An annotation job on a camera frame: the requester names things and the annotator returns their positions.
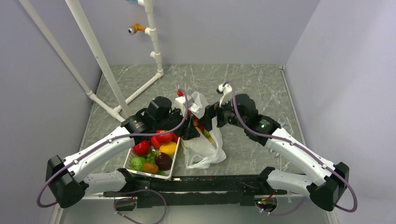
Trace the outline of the white plastic bag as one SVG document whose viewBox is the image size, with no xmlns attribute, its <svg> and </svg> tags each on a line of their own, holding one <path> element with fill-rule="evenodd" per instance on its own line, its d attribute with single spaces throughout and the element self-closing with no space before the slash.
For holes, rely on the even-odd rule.
<svg viewBox="0 0 396 224">
<path fill-rule="evenodd" d="M 187 169 L 207 169 L 211 164 L 220 163 L 226 159 L 215 105 L 210 105 L 204 95 L 197 91 L 192 93 L 189 100 L 192 100 L 192 103 L 189 103 L 189 110 L 193 115 L 203 119 L 198 123 L 204 127 L 204 131 L 199 131 L 197 138 L 181 141 L 185 155 L 185 167 Z"/>
</svg>

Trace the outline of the red lychee bunch fake fruit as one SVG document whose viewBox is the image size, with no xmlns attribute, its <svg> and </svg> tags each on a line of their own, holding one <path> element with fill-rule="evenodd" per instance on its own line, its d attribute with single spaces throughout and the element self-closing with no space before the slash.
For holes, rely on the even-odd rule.
<svg viewBox="0 0 396 224">
<path fill-rule="evenodd" d="M 198 118 L 196 117 L 193 118 L 193 124 L 201 133 L 204 132 L 204 127 L 199 123 Z"/>
</svg>

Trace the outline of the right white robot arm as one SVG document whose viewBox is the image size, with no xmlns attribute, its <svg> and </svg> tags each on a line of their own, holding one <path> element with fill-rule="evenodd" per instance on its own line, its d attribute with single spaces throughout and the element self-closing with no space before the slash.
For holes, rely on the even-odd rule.
<svg viewBox="0 0 396 224">
<path fill-rule="evenodd" d="M 250 140 L 275 151 L 299 167 L 303 174 L 292 174 L 266 167 L 257 176 L 257 187 L 264 194 L 272 190 L 287 190 L 301 194 L 319 208 L 333 211 L 347 189 L 349 166 L 321 158 L 293 138 L 281 125 L 259 114 L 255 102 L 247 94 L 238 94 L 233 101 L 208 104 L 199 95 L 194 98 L 193 114 L 204 128 L 214 129 L 226 124 L 243 128 Z"/>
</svg>

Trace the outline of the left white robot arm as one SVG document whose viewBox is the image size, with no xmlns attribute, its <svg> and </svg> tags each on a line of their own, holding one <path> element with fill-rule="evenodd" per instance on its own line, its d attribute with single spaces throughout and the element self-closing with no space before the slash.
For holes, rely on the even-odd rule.
<svg viewBox="0 0 396 224">
<path fill-rule="evenodd" d="M 148 107 L 140 109 L 128 117 L 114 131 L 100 141 L 73 155 L 61 158 L 51 157 L 47 162 L 46 186 L 61 208 L 78 203 L 85 195 L 115 191 L 122 196 L 134 190 L 133 177 L 129 171 L 119 168 L 113 172 L 92 174 L 92 171 L 118 153 L 156 136 L 164 130 L 175 133 L 183 140 L 197 137 L 198 131 L 192 127 L 192 116 L 188 111 L 194 100 L 191 96 L 171 101 L 162 96 L 152 100 Z"/>
</svg>

